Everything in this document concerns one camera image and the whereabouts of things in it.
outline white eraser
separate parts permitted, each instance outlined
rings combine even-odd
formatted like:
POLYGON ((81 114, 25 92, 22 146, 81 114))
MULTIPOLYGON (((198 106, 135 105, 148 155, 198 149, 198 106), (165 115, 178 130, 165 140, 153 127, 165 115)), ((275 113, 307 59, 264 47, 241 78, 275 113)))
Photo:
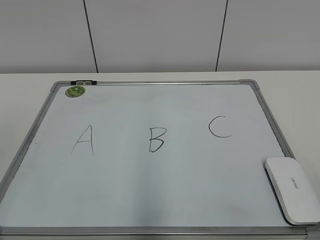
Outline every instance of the white eraser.
POLYGON ((270 157, 265 168, 289 223, 313 225, 320 222, 319 201, 295 159, 270 157))

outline whiteboard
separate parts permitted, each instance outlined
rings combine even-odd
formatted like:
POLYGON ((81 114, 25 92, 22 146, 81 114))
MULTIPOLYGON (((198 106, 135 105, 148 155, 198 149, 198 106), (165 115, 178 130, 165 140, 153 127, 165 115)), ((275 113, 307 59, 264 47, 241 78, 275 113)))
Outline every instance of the whiteboard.
POLYGON ((0 226, 289 226, 264 169, 284 154, 251 86, 88 85, 74 98, 69 87, 6 191, 0 226))

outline table surface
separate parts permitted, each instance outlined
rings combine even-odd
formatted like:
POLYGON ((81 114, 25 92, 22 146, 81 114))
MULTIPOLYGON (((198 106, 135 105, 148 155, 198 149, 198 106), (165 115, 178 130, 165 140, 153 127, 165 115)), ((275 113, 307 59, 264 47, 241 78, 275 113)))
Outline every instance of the table surface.
POLYGON ((320 199, 320 71, 0 74, 0 179, 56 81, 254 79, 320 199))

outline sticker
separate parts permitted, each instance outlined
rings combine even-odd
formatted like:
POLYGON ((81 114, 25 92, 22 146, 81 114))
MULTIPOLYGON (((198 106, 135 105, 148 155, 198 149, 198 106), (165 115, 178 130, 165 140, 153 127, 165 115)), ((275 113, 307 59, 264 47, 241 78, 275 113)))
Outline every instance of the sticker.
POLYGON ((72 86, 65 91, 65 95, 69 98, 77 98, 85 93, 86 89, 83 86, 72 86))

